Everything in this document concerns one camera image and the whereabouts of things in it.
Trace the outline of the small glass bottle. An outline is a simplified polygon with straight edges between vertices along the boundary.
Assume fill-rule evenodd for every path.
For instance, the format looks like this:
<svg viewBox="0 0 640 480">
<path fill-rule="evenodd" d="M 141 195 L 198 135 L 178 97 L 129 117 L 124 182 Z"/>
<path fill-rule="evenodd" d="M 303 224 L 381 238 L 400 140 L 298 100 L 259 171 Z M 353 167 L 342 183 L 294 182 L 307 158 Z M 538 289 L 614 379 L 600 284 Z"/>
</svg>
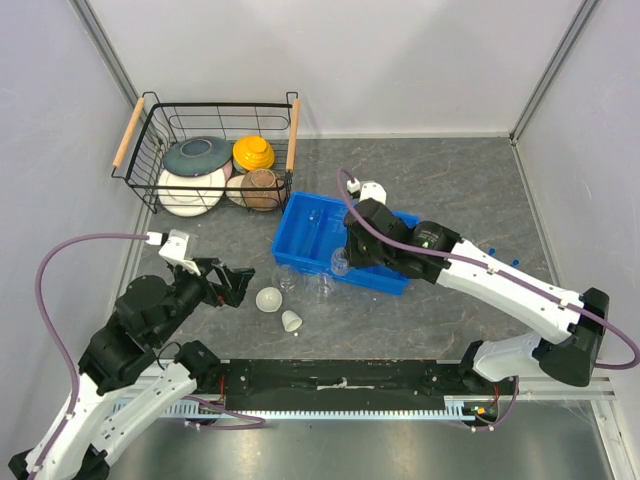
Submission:
<svg viewBox="0 0 640 480">
<path fill-rule="evenodd" d="M 337 248 L 331 256 L 331 272 L 343 277 L 350 271 L 349 262 L 344 248 Z"/>
</svg>

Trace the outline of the glass petri dish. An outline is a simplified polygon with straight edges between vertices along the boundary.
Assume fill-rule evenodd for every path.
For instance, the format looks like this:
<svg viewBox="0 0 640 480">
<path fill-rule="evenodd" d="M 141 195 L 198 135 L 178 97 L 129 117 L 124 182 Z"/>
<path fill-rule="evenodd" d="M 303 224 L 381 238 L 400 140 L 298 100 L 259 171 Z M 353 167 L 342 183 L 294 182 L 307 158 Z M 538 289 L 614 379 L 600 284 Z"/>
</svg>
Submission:
<svg viewBox="0 0 640 480">
<path fill-rule="evenodd" d="M 302 285 L 302 275 L 290 265 L 280 265 L 272 274 L 272 284 L 285 293 L 299 290 Z"/>
</svg>

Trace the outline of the blue plastic divided bin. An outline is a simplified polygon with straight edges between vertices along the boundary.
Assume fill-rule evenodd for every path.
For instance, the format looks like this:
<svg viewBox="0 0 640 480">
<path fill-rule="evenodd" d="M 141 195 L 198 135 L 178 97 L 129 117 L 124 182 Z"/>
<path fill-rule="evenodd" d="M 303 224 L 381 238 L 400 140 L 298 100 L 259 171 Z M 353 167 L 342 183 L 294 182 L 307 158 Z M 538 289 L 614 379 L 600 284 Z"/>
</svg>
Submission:
<svg viewBox="0 0 640 480">
<path fill-rule="evenodd" d="M 331 271 L 334 251 L 346 245 L 343 221 L 347 213 L 341 200 L 306 192 L 293 193 L 272 244 L 276 262 L 301 273 L 326 273 L 342 283 L 402 295 L 410 280 L 385 266 L 350 270 L 344 275 Z"/>
</svg>

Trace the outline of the white plastic cup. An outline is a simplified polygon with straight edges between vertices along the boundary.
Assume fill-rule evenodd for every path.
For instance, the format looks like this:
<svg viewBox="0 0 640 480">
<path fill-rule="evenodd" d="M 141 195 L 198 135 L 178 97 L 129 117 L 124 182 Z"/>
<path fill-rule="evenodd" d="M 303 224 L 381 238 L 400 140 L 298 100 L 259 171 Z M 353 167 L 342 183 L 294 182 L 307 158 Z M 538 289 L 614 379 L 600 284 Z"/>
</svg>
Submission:
<svg viewBox="0 0 640 480">
<path fill-rule="evenodd" d="M 281 315 L 281 323 L 285 332 L 293 333 L 302 326 L 303 320 L 294 311 L 286 310 Z"/>
</svg>

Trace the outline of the glass conical flask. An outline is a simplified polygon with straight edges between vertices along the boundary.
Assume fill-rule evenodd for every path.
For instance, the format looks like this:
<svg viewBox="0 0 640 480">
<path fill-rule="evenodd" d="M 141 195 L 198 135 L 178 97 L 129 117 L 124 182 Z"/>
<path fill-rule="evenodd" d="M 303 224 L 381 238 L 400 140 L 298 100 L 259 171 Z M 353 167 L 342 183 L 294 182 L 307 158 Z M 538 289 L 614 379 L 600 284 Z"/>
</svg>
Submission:
<svg viewBox="0 0 640 480">
<path fill-rule="evenodd" d="M 326 302 L 334 297 L 336 281 L 327 273 L 318 273 L 309 278 L 308 290 L 315 300 Z"/>
</svg>

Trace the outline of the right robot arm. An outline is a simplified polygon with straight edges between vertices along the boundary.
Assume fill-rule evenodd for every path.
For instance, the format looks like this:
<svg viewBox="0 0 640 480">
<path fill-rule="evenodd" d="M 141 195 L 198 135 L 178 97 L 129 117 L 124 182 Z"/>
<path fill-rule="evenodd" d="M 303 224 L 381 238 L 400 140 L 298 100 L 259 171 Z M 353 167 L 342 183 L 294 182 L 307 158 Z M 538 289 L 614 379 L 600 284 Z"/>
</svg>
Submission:
<svg viewBox="0 0 640 480">
<path fill-rule="evenodd" d="M 529 327 L 510 339 L 471 343 L 457 371 L 465 391 L 477 394 L 509 376 L 539 373 L 575 387 L 590 383 L 604 337 L 603 326 L 591 317 L 608 313 L 603 291 L 577 293 L 545 283 L 436 222 L 410 226 L 373 199 L 357 203 L 344 226 L 350 267 L 384 266 L 466 293 Z"/>
</svg>

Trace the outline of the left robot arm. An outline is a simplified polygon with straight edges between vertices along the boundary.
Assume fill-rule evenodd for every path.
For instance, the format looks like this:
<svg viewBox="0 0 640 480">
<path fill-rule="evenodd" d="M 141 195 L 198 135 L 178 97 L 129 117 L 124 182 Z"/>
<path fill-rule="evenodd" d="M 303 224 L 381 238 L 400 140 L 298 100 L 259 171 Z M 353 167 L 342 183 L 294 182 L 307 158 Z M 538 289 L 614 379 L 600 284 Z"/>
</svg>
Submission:
<svg viewBox="0 0 640 480">
<path fill-rule="evenodd" d="M 217 387 L 220 359 L 192 341 L 147 388 L 118 412 L 112 410 L 200 304 L 239 307 L 255 275 L 252 268 L 230 269 L 215 258 L 171 271 L 173 283 L 156 275 L 138 277 L 116 300 L 78 361 L 70 406 L 34 448 L 11 458 L 16 478 L 105 479 L 132 441 L 172 404 Z"/>
</svg>

